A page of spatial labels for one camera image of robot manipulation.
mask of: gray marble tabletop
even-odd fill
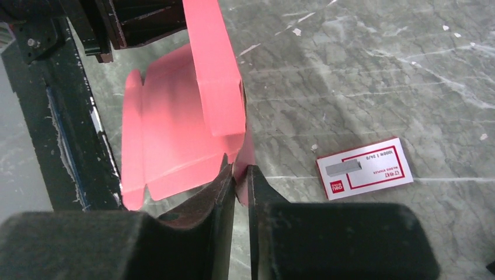
[[[220,0],[247,94],[257,162],[290,201],[322,202],[319,155],[400,137],[414,183],[341,201],[399,202],[425,228],[442,279],[489,279],[495,260],[493,0]],[[84,58],[120,164],[124,81],[183,31],[115,62]],[[189,194],[147,198],[157,215]],[[231,279],[250,278],[236,206]]]

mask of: logo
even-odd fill
[[[335,181],[335,182],[330,182],[330,187],[332,188],[332,193],[340,193],[344,191],[344,184],[342,184],[342,181]]]

